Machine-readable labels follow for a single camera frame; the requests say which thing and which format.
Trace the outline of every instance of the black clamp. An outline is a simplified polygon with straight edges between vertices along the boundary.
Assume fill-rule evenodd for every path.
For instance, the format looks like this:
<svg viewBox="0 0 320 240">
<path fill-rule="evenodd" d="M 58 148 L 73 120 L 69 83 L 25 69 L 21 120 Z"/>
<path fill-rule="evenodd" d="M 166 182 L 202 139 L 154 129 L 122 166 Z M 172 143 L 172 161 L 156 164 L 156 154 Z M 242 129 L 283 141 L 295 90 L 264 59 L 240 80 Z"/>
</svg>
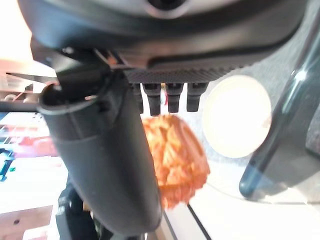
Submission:
<svg viewBox="0 0 320 240">
<path fill-rule="evenodd" d="M 143 114 L 144 113 L 144 101 L 143 101 L 142 94 L 141 94 L 140 83 L 131 83 L 130 87 L 133 91 L 133 95 L 134 95 L 135 100 L 138 104 L 140 114 Z"/>
<path fill-rule="evenodd" d="M 186 110 L 197 112 L 199 109 L 200 97 L 207 90 L 208 82 L 188 83 L 188 95 L 186 100 Z"/>
<path fill-rule="evenodd" d="M 143 84 L 144 92 L 148 96 L 150 115 L 158 116 L 161 113 L 161 84 L 147 83 Z"/>
<path fill-rule="evenodd" d="M 168 94 L 168 111 L 169 113 L 179 112 L 180 95 L 184 88 L 182 83 L 167 83 L 165 85 Z"/>
</svg>

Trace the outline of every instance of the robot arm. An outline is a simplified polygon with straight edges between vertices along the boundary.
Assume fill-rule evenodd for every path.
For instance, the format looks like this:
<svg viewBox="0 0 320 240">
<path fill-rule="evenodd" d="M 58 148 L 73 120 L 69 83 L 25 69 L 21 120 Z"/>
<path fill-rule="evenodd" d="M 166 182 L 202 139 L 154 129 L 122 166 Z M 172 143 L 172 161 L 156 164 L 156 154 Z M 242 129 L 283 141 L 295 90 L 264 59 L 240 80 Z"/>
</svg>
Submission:
<svg viewBox="0 0 320 240">
<path fill-rule="evenodd" d="M 197 111 L 209 81 L 290 39 L 306 3 L 19 0 L 34 59 L 54 68 L 60 82 L 43 91 L 38 110 L 76 191 L 105 227 L 133 236 L 154 230 L 162 216 L 137 86 L 158 115 L 160 84 L 179 96 L 188 83 L 187 108 Z"/>
</svg>

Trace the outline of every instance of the white surface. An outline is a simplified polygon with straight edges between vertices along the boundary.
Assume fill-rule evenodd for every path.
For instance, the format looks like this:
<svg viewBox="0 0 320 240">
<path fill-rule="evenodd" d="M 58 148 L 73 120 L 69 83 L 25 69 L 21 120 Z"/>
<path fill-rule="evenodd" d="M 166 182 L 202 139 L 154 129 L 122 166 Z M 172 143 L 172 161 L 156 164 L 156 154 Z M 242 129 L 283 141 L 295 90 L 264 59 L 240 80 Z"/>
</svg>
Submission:
<svg viewBox="0 0 320 240">
<path fill-rule="evenodd" d="M 190 204 L 214 240 L 320 239 L 320 213 L 309 205 L 253 203 L 208 185 Z"/>
<path fill-rule="evenodd" d="M 271 101 L 253 77 L 234 75 L 220 82 L 206 99 L 203 131 L 212 148 L 229 158 L 253 153 L 271 126 Z"/>
<path fill-rule="evenodd" d="M 178 240 L 206 240 L 185 204 L 165 212 Z"/>
<path fill-rule="evenodd" d="M 33 167 L 33 163 L 32 158 L 21 158 L 12 163 L 16 170 L 8 172 L 7 180 L 0 182 L 0 214 L 56 204 L 66 187 L 67 169 L 63 164 L 61 167 Z"/>
<path fill-rule="evenodd" d="M 55 77 L 55 71 L 33 61 L 30 49 L 31 31 L 17 0 L 0 1 L 0 80 L 5 72 Z"/>
</svg>

